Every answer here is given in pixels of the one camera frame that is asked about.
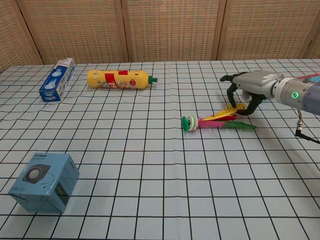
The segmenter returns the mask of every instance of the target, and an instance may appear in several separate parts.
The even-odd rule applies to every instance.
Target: robotic hand
[[[320,82],[312,82],[309,77],[304,79],[284,77],[282,73],[265,70],[225,75],[220,81],[231,82],[231,86],[226,93],[234,108],[236,107],[234,92],[237,89],[242,89],[242,95],[245,99],[249,99],[251,96],[247,109],[238,110],[238,114],[250,115],[263,100],[275,98],[278,103],[298,109],[299,121],[297,122],[295,135],[320,144],[319,141],[301,133],[303,122],[300,111],[304,110],[320,115]]]

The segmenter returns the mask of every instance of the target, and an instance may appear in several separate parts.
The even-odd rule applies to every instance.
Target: table surface
[[[292,108],[264,101],[241,119],[256,130],[185,132],[181,117],[223,109],[226,73],[298,77],[319,73],[320,59],[77,64],[66,98],[44,103],[52,67],[0,75],[0,238],[319,239],[320,146],[294,136]],[[93,89],[91,69],[143,69],[158,83]],[[320,138],[319,117],[303,116],[303,132]],[[36,151],[71,154],[78,166],[63,214],[26,212],[7,195]]]

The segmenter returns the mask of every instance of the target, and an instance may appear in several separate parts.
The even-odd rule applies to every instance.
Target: plastic bottle
[[[144,89],[158,81],[142,70],[90,70],[88,85],[93,88]]]

